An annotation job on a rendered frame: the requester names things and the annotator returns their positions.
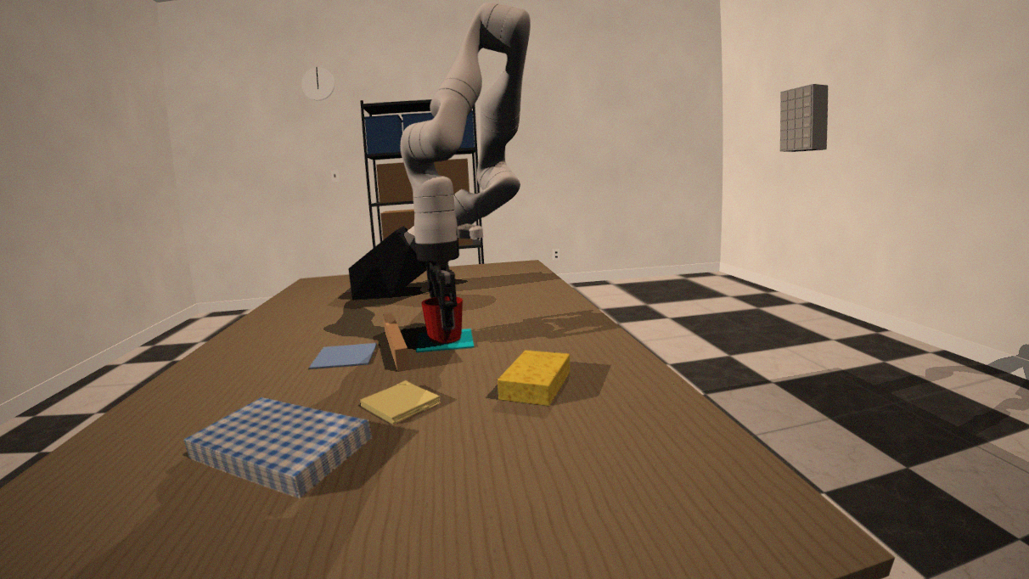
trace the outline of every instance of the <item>baseboard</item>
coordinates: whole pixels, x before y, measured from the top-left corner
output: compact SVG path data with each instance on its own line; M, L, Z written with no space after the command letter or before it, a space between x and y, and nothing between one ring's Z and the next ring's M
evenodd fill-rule
M736 276L741 280L746 280L760 286L772 288L776 291L787 293L793 297L799 297L823 307L828 307L829 310L845 314L852 318L857 318L858 320L863 320L888 330L892 330L898 334L913 337L941 350L953 352L954 354L964 356L965 358L974 360L981 364L990 364L994 360L1015 355L1015 353L1001 352L988 346L983 346L982 343L977 343L956 335L951 335L947 332L942 332L933 328L916 324L915 322L910 322L895 316L890 316L889 314L864 307L863 305L851 303L849 301L803 288L801 286L794 286L793 284L788 284L769 276L755 274L754 272L744 269L743 267L737 267L736 265L731 265L729 263L721 263L720 270L725 274Z
M688 263L681 265L659 265L654 267L631 267L628 269L599 269L596 272L576 272L573 274L558 274L558 277L569 284L580 282L620 281L643 278L659 278L662 276L678 276L682 274L705 274L717 272L718 263Z
M165 318L144 330L136 332L135 334L122 339L87 360L83 360L82 362L75 364L56 376L37 384L22 394L14 396L10 400L3 402L0 404L0 424L3 424L21 414L36 404L39 404L43 400L46 400L50 396L54 396L100 368L118 360L126 354L129 354L133 350L139 348L140 345L146 343L147 341L157 337L190 318L207 316L213 312L252 310L263 303L267 299L267 297L258 297L251 299L194 303L181 312Z

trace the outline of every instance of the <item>beige wall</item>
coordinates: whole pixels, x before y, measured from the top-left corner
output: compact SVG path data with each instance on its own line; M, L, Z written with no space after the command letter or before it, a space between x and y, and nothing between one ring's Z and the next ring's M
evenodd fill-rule
M346 273L371 247L358 102L431 98L480 4L0 3L0 419L184 307ZM716 263L717 2L517 5L523 188L484 220L487 260ZM313 66L325 101L300 89Z
M3 404L12 397L197 301L156 6L0 2L0 405L8 415L40 399L35 392Z
M721 259L1005 354L1029 342L1023 0L721 2ZM779 152L779 92L828 146Z

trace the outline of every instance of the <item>gingham box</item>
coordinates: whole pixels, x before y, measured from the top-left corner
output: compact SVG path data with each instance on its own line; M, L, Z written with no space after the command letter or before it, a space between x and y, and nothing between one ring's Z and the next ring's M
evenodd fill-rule
M303 497L371 439L368 421L260 398L186 438L189 458Z

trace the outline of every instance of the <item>red bucket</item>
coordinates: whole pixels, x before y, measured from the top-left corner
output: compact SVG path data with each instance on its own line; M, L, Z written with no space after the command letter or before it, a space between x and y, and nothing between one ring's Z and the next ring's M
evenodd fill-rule
M464 300L460 297L457 298L457 304L454 306L454 329L449 334L443 334L443 326L439 321L439 300L430 297L422 301L422 314L425 315L425 331L429 334L430 338L439 343L457 341L461 338L462 303L464 303Z

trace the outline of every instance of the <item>white clock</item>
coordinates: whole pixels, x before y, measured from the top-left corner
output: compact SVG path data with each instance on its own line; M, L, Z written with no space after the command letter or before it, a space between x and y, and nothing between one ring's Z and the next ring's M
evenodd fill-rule
M332 73L322 67L309 70L304 73L304 78L300 79L300 88L304 88L304 94L312 101L323 101L328 98L332 94L334 85L335 80L332 78Z

